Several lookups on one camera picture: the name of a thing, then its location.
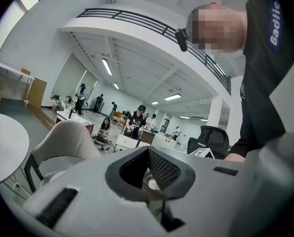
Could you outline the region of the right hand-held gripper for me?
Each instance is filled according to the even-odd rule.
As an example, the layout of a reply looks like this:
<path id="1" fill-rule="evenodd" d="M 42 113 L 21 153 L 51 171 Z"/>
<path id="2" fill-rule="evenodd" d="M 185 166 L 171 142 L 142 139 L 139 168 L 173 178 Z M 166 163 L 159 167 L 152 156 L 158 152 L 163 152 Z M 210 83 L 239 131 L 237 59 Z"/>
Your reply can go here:
<path id="1" fill-rule="evenodd" d="M 191 152 L 190 155 L 203 158 L 214 158 L 214 155 L 210 148 L 198 148 Z"/>

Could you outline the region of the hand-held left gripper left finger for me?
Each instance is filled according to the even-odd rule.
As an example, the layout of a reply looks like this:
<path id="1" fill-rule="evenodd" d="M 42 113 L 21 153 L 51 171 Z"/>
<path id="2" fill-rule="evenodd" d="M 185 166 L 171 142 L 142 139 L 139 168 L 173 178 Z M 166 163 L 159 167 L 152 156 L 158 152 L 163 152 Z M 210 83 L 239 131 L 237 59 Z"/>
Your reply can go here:
<path id="1" fill-rule="evenodd" d="M 134 149 L 82 161 L 39 188 L 23 205 L 36 217 L 65 187 L 78 191 L 54 230 L 68 237 L 162 237 L 167 232 L 144 202 L 118 196 L 106 181 L 107 167 Z"/>

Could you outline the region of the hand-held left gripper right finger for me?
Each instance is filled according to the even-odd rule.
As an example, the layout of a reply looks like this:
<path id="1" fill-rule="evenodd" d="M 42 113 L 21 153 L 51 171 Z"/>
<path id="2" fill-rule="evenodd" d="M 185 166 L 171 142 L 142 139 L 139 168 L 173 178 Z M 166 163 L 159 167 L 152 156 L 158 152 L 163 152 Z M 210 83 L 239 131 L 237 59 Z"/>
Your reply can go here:
<path id="1" fill-rule="evenodd" d="M 182 152 L 159 149 L 195 172 L 195 181 L 186 195 L 168 202 L 175 218 L 184 222 L 167 232 L 152 224 L 152 237 L 235 237 L 235 217 L 248 197 L 255 169 L 255 153 L 248 153 L 244 162 L 209 159 Z"/>

